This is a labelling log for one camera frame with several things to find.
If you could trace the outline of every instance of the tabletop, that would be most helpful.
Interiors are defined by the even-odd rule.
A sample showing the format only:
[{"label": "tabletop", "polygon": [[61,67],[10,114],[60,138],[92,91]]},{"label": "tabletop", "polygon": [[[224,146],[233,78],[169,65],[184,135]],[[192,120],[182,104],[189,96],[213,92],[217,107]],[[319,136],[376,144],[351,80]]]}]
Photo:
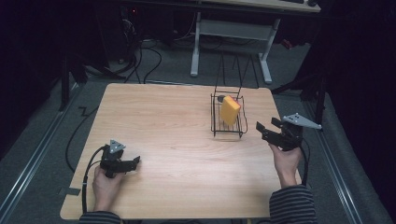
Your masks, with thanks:
[{"label": "tabletop", "polygon": [[245,7],[266,7],[300,12],[320,12],[318,5],[310,7],[307,4],[307,0],[304,0],[302,4],[281,0],[202,0],[202,2],[241,5]]},{"label": "tabletop", "polygon": [[[279,132],[270,123],[272,117],[279,118],[273,96],[265,88],[242,88],[247,132],[241,138],[233,133],[214,136],[214,89],[109,84],[70,188],[81,189],[93,152],[114,139],[126,146],[124,161],[141,157],[136,171],[123,178],[113,204],[112,212],[121,218],[269,217],[269,199],[280,185],[272,151],[255,127],[258,121]],[[87,187],[88,211],[94,204],[93,168]],[[67,195],[61,217],[79,219],[81,214],[81,195]]]}]

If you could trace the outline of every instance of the white desk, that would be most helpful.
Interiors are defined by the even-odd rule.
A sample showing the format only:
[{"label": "white desk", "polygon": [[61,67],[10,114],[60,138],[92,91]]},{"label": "white desk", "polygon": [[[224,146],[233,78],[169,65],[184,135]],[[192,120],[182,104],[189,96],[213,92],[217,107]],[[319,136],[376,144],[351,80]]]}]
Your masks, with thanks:
[{"label": "white desk", "polygon": [[[290,3],[280,0],[204,0],[205,2],[242,5],[249,7],[266,7],[274,10],[293,10],[300,12],[320,12],[320,7],[310,7],[306,1],[303,4]],[[199,67],[199,42],[200,35],[219,35],[226,37],[236,37],[245,39],[255,39],[266,41],[265,48],[259,53],[260,64],[264,81],[272,83],[271,74],[268,68],[267,57],[276,36],[280,19],[274,21],[272,25],[256,25],[239,22],[201,20],[201,13],[197,14],[195,28],[195,43],[192,53],[191,76],[198,76]]]}]

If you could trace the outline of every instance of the hand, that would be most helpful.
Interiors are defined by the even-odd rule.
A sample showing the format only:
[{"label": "hand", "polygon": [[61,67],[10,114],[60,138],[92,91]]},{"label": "hand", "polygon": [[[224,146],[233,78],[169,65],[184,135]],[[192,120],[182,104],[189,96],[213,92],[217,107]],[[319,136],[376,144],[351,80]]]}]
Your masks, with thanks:
[{"label": "hand", "polygon": [[302,157],[301,150],[297,147],[290,151],[282,151],[279,147],[268,144],[274,153],[274,164],[279,176],[280,187],[286,188],[297,185],[297,166]]},{"label": "hand", "polygon": [[95,168],[95,177],[92,187],[95,194],[95,207],[93,211],[109,211],[111,204],[117,197],[120,182],[125,174],[116,174],[114,178],[108,178],[106,171],[100,166]]}]

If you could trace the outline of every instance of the striped sleeve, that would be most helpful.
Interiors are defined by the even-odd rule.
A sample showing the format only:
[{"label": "striped sleeve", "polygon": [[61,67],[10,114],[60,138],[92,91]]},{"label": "striped sleeve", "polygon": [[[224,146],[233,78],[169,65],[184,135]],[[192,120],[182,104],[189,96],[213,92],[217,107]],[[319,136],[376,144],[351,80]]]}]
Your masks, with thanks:
[{"label": "striped sleeve", "polygon": [[271,223],[318,223],[311,191],[303,185],[280,189],[270,199]]},{"label": "striped sleeve", "polygon": [[111,212],[89,212],[79,218],[81,224],[101,223],[101,224],[120,224],[121,219]]}]

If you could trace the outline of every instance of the yellow sponge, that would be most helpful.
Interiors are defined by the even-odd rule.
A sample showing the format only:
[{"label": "yellow sponge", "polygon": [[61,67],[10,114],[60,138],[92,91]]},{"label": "yellow sponge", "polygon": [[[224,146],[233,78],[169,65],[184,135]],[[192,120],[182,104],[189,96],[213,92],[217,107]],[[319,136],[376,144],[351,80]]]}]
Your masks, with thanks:
[{"label": "yellow sponge", "polygon": [[226,96],[221,104],[220,117],[226,124],[233,126],[240,109],[241,105],[233,97]]}]

